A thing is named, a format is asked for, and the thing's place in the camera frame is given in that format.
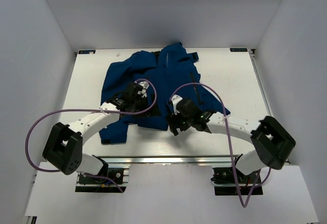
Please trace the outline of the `blue and black jacket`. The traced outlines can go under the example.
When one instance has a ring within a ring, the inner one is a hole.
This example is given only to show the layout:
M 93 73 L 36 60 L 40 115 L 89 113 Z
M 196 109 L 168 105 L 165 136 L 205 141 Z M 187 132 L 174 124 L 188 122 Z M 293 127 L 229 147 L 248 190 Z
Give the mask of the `blue and black jacket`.
M 230 114 L 207 89 L 199 85 L 201 75 L 195 66 L 198 60 L 197 53 L 187 53 L 181 43 L 175 43 L 157 52 L 136 52 L 125 61 L 110 64 L 101 91 L 102 103 L 124 91 L 129 83 L 147 79 L 153 86 L 148 89 L 146 106 L 154 100 L 156 104 L 139 116 L 122 115 L 117 122 L 102 129 L 99 132 L 101 143 L 126 143 L 130 124 L 166 131 L 167 117 L 173 112 L 169 98 L 174 91 L 182 98 L 191 99 L 201 110 Z

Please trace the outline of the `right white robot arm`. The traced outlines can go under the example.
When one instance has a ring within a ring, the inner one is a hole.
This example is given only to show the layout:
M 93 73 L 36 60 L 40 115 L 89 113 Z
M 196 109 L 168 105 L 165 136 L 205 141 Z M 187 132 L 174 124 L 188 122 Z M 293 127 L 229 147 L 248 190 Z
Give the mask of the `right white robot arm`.
M 230 170 L 231 178 L 238 183 L 264 167 L 282 169 L 296 145 L 293 137 L 272 116 L 259 121 L 227 117 L 219 112 L 202 111 L 192 100 L 178 95 L 174 95 L 170 103 L 173 113 L 167 120 L 175 136 L 194 128 L 209 134 L 225 134 L 254 146 L 254 150 L 238 156 L 235 167 Z

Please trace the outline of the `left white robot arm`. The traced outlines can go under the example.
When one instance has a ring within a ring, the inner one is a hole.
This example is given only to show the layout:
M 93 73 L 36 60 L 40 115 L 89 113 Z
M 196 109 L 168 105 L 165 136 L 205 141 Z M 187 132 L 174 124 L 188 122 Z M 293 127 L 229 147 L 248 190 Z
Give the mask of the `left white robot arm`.
M 155 101 L 148 104 L 148 89 L 156 91 L 146 79 L 130 82 L 123 92 L 113 95 L 98 109 L 90 109 L 83 118 L 68 124 L 56 123 L 42 156 L 65 175 L 86 173 L 96 182 L 104 182 L 108 177 L 107 163 L 99 157 L 85 154 L 83 145 L 93 135 L 119 121 L 121 115 L 140 115 L 154 107 Z

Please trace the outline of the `left blue corner label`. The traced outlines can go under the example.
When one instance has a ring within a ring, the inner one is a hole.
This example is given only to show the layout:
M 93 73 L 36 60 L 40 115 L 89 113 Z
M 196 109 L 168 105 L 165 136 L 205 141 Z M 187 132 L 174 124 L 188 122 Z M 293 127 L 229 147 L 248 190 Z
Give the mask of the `left blue corner label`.
M 78 55 L 93 55 L 95 54 L 95 50 L 79 50 Z

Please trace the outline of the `blue corner label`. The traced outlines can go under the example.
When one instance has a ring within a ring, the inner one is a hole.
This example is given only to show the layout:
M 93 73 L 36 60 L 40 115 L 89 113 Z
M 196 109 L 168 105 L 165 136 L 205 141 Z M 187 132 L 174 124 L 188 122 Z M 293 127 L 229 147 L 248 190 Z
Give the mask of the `blue corner label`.
M 95 54 L 95 50 L 79 50 L 78 55 L 93 55 Z
M 231 52 L 248 52 L 248 49 L 244 47 L 231 47 L 229 50 Z

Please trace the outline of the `white front panel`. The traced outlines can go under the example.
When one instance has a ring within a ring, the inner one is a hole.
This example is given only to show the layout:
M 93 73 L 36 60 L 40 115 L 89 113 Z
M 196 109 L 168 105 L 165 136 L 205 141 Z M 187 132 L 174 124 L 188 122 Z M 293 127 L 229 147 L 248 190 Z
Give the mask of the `white front panel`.
M 77 193 L 76 175 L 37 174 L 26 215 L 37 223 L 310 223 L 318 222 L 297 166 L 273 172 L 246 208 L 216 196 L 212 169 L 132 165 L 124 193 Z

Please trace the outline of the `right blue corner label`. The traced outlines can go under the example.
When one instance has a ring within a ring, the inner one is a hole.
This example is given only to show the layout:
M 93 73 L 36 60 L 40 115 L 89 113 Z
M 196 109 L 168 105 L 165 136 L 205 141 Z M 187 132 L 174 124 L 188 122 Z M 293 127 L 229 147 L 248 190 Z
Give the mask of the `right blue corner label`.
M 244 47 L 231 47 L 229 50 L 231 52 L 248 52 L 248 49 Z

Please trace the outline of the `aluminium front rail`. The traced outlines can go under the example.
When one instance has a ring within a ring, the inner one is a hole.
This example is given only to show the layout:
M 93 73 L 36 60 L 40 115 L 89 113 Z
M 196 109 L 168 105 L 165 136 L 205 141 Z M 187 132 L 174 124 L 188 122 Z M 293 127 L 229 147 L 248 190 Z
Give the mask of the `aluminium front rail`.
M 188 156 L 162 156 L 162 157 L 101 157 L 108 164 L 218 164 L 231 163 L 230 156 L 203 156 L 203 157 L 188 157 Z

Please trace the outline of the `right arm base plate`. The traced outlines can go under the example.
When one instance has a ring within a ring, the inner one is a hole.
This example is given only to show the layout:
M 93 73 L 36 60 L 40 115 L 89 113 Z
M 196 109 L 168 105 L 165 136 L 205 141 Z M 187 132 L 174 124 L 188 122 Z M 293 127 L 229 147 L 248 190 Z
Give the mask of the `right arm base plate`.
M 232 167 L 218 167 L 216 165 L 212 167 L 212 170 L 211 182 L 214 186 L 215 196 L 237 196 L 237 186 L 233 177 Z M 245 176 L 237 170 L 237 180 L 242 196 L 247 196 L 250 193 L 257 175 L 258 172 L 254 171 Z

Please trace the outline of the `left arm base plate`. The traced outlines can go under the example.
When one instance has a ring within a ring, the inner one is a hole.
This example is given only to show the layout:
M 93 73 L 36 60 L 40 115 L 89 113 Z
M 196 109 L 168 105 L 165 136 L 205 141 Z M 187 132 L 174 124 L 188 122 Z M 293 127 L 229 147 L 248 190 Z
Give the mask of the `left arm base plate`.
M 113 158 L 104 158 L 108 164 L 105 177 L 112 179 L 116 185 L 106 178 L 92 178 L 78 173 L 75 192 L 77 193 L 124 193 L 129 182 L 130 165 Z

